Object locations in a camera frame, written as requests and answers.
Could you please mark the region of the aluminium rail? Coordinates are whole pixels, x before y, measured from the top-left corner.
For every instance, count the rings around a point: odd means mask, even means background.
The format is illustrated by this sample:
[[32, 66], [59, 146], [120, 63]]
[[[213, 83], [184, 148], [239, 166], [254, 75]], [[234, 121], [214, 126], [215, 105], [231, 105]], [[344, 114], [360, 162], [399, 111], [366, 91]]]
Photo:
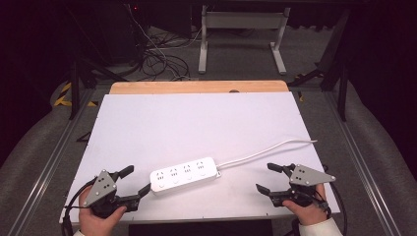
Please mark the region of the aluminium rail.
[[386, 236], [402, 236], [395, 220], [392, 217], [392, 214], [390, 213], [390, 210], [387, 207], [387, 203], [381, 193], [381, 190], [377, 185], [375, 178], [362, 155], [361, 150], [358, 148], [358, 145], [352, 136], [350, 129], [347, 126], [347, 123], [341, 119], [341, 116], [338, 113], [335, 98], [333, 97], [332, 93], [328, 91], [324, 92], [324, 97], [326, 98], [328, 106], [330, 107], [334, 118], [339, 128], [341, 129], [356, 172], [361, 179], [368, 198], [370, 199], [372, 207], [376, 212], [376, 215], [383, 227]]
[[82, 92], [81, 101], [79, 103], [78, 111], [75, 113], [72, 119], [69, 119], [66, 123], [53, 152], [49, 155], [48, 161], [42, 169], [39, 176], [36, 178], [34, 185], [30, 191], [29, 196], [26, 199], [24, 206], [22, 207], [19, 215], [17, 216], [13, 226], [9, 230], [7, 236], [23, 236], [36, 208], [38, 207], [47, 187], [62, 159], [63, 153], [67, 148], [70, 137], [73, 134], [75, 127], [77, 126], [81, 115], [88, 106], [94, 90], [87, 88]]

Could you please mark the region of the black cabinet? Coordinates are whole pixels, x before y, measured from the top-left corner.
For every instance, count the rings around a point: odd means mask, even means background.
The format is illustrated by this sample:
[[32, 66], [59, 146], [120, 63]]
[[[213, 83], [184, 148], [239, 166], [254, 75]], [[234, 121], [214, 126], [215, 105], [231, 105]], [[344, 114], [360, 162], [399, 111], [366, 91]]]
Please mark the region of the black cabinet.
[[183, 0], [113, 0], [128, 15], [143, 61], [149, 43], [149, 28], [154, 27], [187, 39], [192, 37], [192, 6]]

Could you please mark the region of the person's left hand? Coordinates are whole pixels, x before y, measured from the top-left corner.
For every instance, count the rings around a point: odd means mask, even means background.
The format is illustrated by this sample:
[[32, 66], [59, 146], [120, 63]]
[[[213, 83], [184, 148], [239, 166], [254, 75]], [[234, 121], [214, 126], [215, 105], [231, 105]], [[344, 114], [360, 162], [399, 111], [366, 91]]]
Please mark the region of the person's left hand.
[[80, 229], [74, 236], [111, 236], [113, 228], [118, 224], [126, 208], [118, 207], [107, 218], [100, 218], [93, 214], [90, 208], [79, 210]]

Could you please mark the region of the white board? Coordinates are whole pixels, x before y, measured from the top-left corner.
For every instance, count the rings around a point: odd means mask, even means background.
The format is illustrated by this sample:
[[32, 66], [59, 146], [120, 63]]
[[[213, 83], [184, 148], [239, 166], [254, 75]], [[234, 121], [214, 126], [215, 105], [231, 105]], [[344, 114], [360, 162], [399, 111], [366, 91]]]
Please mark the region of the white board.
[[290, 92], [108, 94], [70, 191], [76, 193], [101, 170], [135, 170], [118, 181], [119, 196], [137, 193], [152, 171], [211, 157], [220, 177], [173, 193], [148, 194], [129, 223], [277, 218], [288, 213], [260, 194], [288, 188], [268, 163], [302, 164], [319, 170], [315, 150]]

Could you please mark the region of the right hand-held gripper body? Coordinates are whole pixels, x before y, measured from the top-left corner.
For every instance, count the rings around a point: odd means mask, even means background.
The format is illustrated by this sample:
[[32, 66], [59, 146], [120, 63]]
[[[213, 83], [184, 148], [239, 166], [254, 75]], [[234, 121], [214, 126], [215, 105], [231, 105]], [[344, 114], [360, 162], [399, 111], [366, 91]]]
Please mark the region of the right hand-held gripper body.
[[301, 165], [290, 164], [283, 166], [290, 188], [283, 192], [270, 192], [269, 198], [275, 207], [282, 207], [284, 201], [291, 201], [300, 207], [317, 204], [319, 207], [328, 207], [327, 201], [317, 193], [317, 185], [331, 183], [335, 177], [325, 172]]

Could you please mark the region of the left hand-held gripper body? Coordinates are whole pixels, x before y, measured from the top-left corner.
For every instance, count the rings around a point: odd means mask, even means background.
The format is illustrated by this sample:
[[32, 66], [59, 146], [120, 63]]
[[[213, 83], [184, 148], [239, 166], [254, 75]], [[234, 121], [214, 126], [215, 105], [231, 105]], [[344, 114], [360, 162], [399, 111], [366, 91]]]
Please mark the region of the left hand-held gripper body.
[[139, 207], [140, 196], [117, 196], [117, 179], [116, 173], [102, 170], [83, 201], [83, 207], [90, 208], [93, 214], [100, 218], [107, 218], [119, 207], [125, 207], [127, 212], [136, 211]]

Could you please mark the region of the person's right hand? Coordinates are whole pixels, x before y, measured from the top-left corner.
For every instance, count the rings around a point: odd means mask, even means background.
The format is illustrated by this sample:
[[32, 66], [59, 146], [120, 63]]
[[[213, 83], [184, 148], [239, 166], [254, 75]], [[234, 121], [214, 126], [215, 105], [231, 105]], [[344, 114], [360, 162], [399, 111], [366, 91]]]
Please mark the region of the person's right hand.
[[302, 207], [289, 200], [282, 204], [298, 217], [300, 224], [303, 226], [311, 226], [328, 219], [327, 213], [314, 204]]

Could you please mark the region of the black panel under table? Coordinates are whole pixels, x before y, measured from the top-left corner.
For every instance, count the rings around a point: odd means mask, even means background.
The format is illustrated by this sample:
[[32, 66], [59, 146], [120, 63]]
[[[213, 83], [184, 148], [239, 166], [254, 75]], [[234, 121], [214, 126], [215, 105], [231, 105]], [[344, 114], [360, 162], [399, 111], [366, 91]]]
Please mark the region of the black panel under table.
[[273, 236], [270, 220], [136, 224], [129, 236]]

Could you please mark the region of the wooden table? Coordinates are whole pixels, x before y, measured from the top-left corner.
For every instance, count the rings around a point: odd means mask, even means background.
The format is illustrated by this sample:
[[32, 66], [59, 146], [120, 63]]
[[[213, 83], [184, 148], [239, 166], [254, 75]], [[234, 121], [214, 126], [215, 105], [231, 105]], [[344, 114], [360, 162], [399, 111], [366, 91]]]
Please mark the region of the wooden table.
[[289, 91], [284, 81], [118, 82], [110, 94], [171, 94]]

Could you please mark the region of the black metal stand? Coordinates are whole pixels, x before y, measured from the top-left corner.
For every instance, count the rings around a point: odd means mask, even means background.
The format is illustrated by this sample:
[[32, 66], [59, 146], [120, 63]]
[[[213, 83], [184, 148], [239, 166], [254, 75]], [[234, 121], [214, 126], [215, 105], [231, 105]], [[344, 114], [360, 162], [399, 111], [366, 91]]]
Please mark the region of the black metal stand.
[[71, 115], [73, 120], [81, 109], [80, 83], [83, 83], [86, 89], [94, 89], [97, 85], [96, 75], [93, 71], [99, 72], [105, 79], [115, 82], [125, 82], [125, 79], [115, 73], [105, 69], [103, 66], [84, 57], [78, 57], [71, 66], [70, 83], [71, 83]]
[[339, 45], [342, 41], [349, 15], [349, 10], [343, 11], [341, 17], [337, 21], [337, 24], [335, 25], [324, 54], [320, 62], [317, 64], [317, 68], [306, 75], [297, 76], [293, 82], [287, 84], [289, 87], [295, 88], [313, 78], [317, 78], [318, 76], [323, 76], [323, 80], [320, 83], [322, 91], [331, 91], [334, 89], [336, 84], [339, 84], [337, 112], [343, 122], [346, 121], [345, 103], [348, 77], [347, 68], [339, 54]]

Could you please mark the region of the yellow black hazard tape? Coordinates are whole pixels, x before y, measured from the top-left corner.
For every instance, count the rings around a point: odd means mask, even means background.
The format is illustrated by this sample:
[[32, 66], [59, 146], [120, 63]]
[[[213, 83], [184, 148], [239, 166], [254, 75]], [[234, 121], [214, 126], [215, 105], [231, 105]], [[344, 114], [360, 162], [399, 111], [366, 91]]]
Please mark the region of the yellow black hazard tape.
[[[71, 82], [67, 82], [65, 86], [62, 87], [57, 99], [54, 102], [54, 106], [72, 106], [71, 100], [66, 100], [66, 95], [69, 93], [69, 90], [72, 86]], [[97, 107], [99, 105], [98, 101], [89, 101], [88, 107]]]

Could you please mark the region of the white metal desk frame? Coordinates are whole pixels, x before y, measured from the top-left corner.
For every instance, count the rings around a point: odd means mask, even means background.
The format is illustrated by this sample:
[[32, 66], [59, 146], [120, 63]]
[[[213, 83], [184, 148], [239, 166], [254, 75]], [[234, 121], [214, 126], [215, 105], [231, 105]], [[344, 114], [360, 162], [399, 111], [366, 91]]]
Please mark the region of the white metal desk frame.
[[204, 5], [201, 12], [201, 46], [198, 72], [204, 74], [207, 71], [208, 60], [208, 29], [254, 29], [277, 30], [275, 41], [269, 44], [278, 73], [287, 73], [282, 56], [280, 44], [285, 32], [286, 24], [290, 16], [290, 8], [284, 8], [278, 13], [251, 13], [251, 12], [216, 12], [209, 11]]

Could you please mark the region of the white power strip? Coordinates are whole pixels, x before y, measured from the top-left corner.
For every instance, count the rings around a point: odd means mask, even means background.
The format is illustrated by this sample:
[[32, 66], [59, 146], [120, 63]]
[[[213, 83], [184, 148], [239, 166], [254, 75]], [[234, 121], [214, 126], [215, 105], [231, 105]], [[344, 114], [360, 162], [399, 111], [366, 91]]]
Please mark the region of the white power strip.
[[152, 171], [150, 189], [158, 196], [212, 181], [218, 176], [214, 160], [204, 157]]

